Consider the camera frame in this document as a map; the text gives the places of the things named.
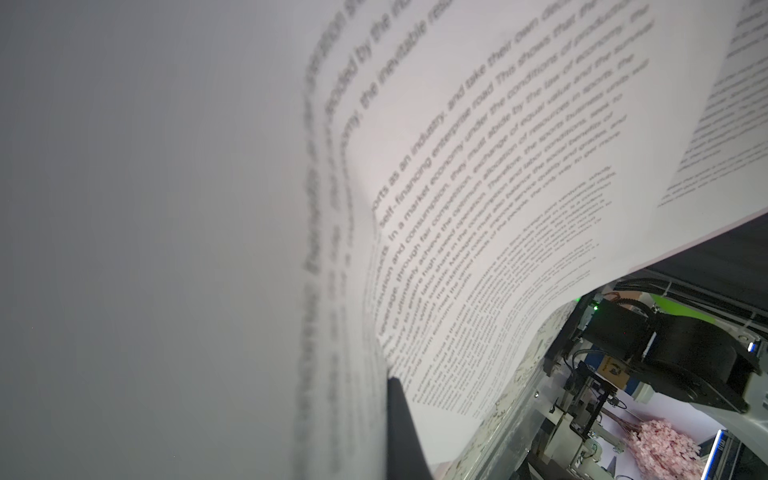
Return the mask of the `underlying white paper sheet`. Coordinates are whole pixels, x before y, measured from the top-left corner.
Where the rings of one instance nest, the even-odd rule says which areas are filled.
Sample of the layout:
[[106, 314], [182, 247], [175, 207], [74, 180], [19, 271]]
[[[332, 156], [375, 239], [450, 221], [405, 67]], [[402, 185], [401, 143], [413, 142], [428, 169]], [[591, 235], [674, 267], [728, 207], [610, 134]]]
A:
[[763, 1], [5, 1], [1, 475], [455, 459], [558, 307], [767, 209]]

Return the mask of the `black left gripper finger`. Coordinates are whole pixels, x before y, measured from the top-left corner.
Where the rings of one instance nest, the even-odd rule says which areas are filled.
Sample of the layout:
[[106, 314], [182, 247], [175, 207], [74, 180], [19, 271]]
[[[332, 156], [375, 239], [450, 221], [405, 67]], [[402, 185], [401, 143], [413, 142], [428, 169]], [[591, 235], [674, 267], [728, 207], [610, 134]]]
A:
[[432, 480], [402, 383], [387, 381], [387, 480]]

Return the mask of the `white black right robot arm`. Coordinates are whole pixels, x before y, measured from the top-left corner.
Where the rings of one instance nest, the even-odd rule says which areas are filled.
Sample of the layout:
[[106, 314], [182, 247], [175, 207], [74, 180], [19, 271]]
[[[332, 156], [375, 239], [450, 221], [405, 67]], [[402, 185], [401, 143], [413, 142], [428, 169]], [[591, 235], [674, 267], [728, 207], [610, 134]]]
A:
[[671, 315], [638, 299], [582, 297], [544, 356], [543, 370], [576, 367], [577, 345], [616, 360], [654, 392], [689, 403], [767, 455], [767, 356], [717, 324]]

